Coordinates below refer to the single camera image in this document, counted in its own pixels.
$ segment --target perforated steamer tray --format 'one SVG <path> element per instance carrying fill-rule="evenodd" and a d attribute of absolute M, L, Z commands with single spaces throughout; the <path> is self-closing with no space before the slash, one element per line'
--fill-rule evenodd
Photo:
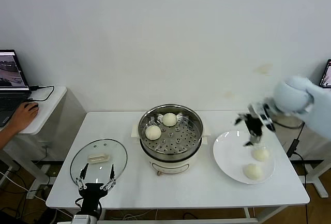
<path fill-rule="evenodd" d="M 174 113 L 177 124 L 173 127 L 162 123 L 163 115 Z M 148 126 L 157 125 L 161 137 L 149 140 L 145 131 Z M 203 132 L 200 117 L 192 110 L 175 104 L 166 104 L 148 111 L 140 120 L 138 133 L 143 150 L 154 159 L 162 162 L 179 162 L 194 155 L 201 145 Z"/>

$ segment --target laptop screen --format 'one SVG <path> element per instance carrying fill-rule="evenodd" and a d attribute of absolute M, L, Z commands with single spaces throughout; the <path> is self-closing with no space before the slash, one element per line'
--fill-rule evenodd
<path fill-rule="evenodd" d="M 320 87 L 322 88 L 331 88 L 331 59 L 327 61 L 321 82 Z"/>
<path fill-rule="evenodd" d="M 0 51 L 0 89 L 28 89 L 14 56 L 14 52 Z"/>

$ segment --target steamed bun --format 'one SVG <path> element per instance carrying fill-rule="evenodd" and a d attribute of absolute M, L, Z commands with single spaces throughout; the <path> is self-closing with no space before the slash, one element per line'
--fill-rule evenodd
<path fill-rule="evenodd" d="M 164 125 L 172 127 L 177 124 L 177 116 L 173 113 L 165 114 L 162 118 L 162 122 Z"/>
<path fill-rule="evenodd" d="M 158 126 L 149 126 L 146 128 L 145 135 L 149 140 L 157 140 L 161 137 L 161 129 Z"/>
<path fill-rule="evenodd" d="M 259 180 L 263 177 L 262 168 L 255 163 L 244 166 L 244 174 L 252 180 Z"/>
<path fill-rule="evenodd" d="M 270 157 L 270 153 L 267 149 L 258 149 L 252 152 L 252 156 L 257 161 L 264 162 Z"/>

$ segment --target wooden floor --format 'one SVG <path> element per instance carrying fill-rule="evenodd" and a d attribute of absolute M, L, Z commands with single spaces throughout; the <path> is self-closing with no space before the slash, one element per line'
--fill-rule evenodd
<path fill-rule="evenodd" d="M 60 166 L 52 166 L 51 170 L 48 172 L 49 175 L 56 176 L 59 172 Z M 295 169 L 299 174 L 303 174 L 302 166 L 295 166 Z M 4 171 L 6 168 L 0 164 L 0 170 Z M 31 185 L 33 177 L 26 172 L 24 169 L 18 171 L 18 175 L 21 176 L 27 187 Z M 22 181 L 16 176 L 11 175 L 11 178 L 22 185 Z M 321 181 L 325 186 L 326 190 L 331 195 L 331 170 L 327 171 L 321 176 Z M 12 183 L 7 183 L 2 187 L 6 191 L 12 192 L 22 192 L 20 188 Z M 331 223 L 331 197 L 327 199 L 322 199 L 316 192 L 312 185 L 307 185 L 307 191 L 310 195 L 310 203 L 308 204 L 308 216 L 310 224 L 330 224 Z M 11 216 L 15 216 L 16 209 L 22 198 L 22 194 L 12 194 L 8 192 L 3 192 L 0 190 L 0 209 Z M 19 212 L 22 212 L 23 201 L 19 208 Z M 34 220 L 39 219 L 42 212 L 46 209 L 44 202 L 38 199 L 27 200 L 24 210 L 23 220 L 27 223 L 34 223 Z M 258 214 L 262 211 L 262 208 L 256 208 L 255 213 Z M 122 219 L 124 216 L 141 215 L 146 213 L 148 210 L 108 210 L 106 212 L 106 219 Z M 253 209 L 250 209 L 250 214 L 253 216 Z M 155 217 L 163 220 L 167 219 L 216 219 L 216 218 L 244 218 L 244 211 L 242 209 L 203 209 L 203 210 L 158 210 L 156 215 L 156 210 L 150 210 L 148 213 L 136 217 L 139 220 L 153 220 Z M 69 221 L 70 218 L 62 213 L 57 213 L 56 221 Z M 294 206 L 288 207 L 276 216 L 272 217 L 270 220 L 266 221 L 265 224 L 304 224 L 306 223 L 306 210 L 305 206 Z"/>

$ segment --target keyboard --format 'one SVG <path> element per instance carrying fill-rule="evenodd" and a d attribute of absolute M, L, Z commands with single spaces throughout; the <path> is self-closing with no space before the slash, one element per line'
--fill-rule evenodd
<path fill-rule="evenodd" d="M 0 111 L 12 111 L 22 102 L 21 97 L 1 97 Z"/>

